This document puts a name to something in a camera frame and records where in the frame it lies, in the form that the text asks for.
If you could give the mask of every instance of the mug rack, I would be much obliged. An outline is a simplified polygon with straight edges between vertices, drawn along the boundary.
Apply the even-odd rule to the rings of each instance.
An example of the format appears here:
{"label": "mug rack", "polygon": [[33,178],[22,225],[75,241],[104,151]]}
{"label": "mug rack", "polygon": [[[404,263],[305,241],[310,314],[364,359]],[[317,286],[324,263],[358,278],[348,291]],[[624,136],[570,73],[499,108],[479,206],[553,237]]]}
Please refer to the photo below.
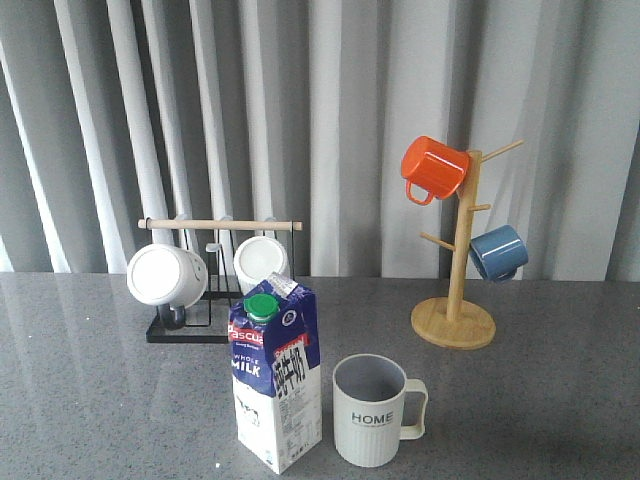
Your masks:
{"label": "mug rack", "polygon": [[411,325],[423,339],[445,348],[475,350],[491,343],[496,325],[482,307],[463,299],[464,283],[471,242],[473,217],[476,212],[489,210],[491,205],[476,203],[482,163],[524,143],[518,140],[487,155],[470,150],[469,168],[464,182],[457,190],[459,202],[454,243],[447,243],[433,235],[420,236],[453,252],[449,295],[429,298],[416,305],[411,312]]}
{"label": "mug rack", "polygon": [[[211,230],[213,232],[213,242],[206,245],[208,281],[207,289],[202,298],[188,309],[187,321],[182,328],[177,329],[163,323],[160,312],[162,307],[156,307],[156,315],[146,332],[148,343],[229,343],[226,312],[231,307],[233,300],[242,298],[242,293],[237,278],[234,277],[235,282],[230,282],[225,252],[220,239],[221,231],[230,232],[229,244],[232,258],[236,253],[234,236],[231,233],[233,231],[261,230],[263,235],[266,235],[268,231],[273,231],[276,239],[278,239],[278,232],[290,232],[288,255],[291,278],[295,280],[294,232],[302,231],[302,222],[278,222],[275,220],[264,222],[250,220],[154,220],[146,218],[138,221],[138,227],[149,231],[160,228],[182,230],[185,235],[186,230],[189,229]],[[213,275],[211,274],[214,270],[217,272],[215,288],[212,280]],[[225,312],[223,319],[216,318],[215,315],[215,311],[220,309]],[[206,316],[206,320],[198,321],[198,318],[202,316]]]}

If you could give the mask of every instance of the granite surface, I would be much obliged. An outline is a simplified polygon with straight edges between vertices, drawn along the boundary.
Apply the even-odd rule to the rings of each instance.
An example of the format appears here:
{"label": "granite surface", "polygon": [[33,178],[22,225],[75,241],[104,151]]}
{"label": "granite surface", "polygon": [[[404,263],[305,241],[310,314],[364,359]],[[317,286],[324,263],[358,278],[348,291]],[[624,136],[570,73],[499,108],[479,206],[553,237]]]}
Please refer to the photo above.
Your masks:
{"label": "granite surface", "polygon": [[[639,284],[468,281],[497,333],[453,351],[410,324],[446,281],[299,280],[318,295],[324,439],[282,478],[640,478]],[[228,345],[146,343],[153,315],[121,275],[0,274],[1,479],[278,477],[236,439]],[[333,446],[331,370],[359,352],[430,393],[424,437],[376,469]]]}

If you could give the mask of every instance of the green bottle cap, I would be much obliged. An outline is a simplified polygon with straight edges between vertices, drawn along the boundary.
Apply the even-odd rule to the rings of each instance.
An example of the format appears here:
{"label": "green bottle cap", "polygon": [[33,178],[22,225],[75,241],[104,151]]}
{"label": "green bottle cap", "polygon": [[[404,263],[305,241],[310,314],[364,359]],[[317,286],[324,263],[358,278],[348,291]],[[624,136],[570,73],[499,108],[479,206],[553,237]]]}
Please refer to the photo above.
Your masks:
{"label": "green bottle cap", "polygon": [[278,311],[278,300],[268,293],[257,293],[244,300],[244,309],[256,322],[266,323]]}

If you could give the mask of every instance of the white mug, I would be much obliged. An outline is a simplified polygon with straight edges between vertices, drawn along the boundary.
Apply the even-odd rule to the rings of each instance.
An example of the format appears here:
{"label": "white mug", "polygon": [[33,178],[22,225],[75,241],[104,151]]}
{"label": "white mug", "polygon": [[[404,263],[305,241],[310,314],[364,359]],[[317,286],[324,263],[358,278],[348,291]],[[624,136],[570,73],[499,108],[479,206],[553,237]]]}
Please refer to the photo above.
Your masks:
{"label": "white mug", "polygon": [[193,252],[173,245],[141,248],[127,266],[127,286],[146,305],[188,308],[207,288],[207,266]]}
{"label": "white mug", "polygon": [[238,247],[233,257],[233,268],[240,290],[246,295],[273,272],[289,275],[287,251],[274,238],[251,237]]}
{"label": "white mug", "polygon": [[[403,426],[408,392],[423,395],[415,425]],[[400,440],[424,435],[429,395],[421,380],[407,379],[393,360],[373,354],[352,355],[333,370],[333,427],[338,453],[359,467],[379,467],[398,452]]]}

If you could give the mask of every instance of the white carton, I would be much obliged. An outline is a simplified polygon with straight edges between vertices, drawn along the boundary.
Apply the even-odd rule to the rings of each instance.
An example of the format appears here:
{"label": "white carton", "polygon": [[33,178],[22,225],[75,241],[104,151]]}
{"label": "white carton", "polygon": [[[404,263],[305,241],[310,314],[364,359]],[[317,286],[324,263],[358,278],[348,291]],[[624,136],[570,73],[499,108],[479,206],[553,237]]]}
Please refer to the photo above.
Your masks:
{"label": "white carton", "polygon": [[[266,321],[247,312],[263,294],[277,302]],[[229,340],[238,439],[282,473],[322,439],[315,294],[272,274],[231,308]]]}

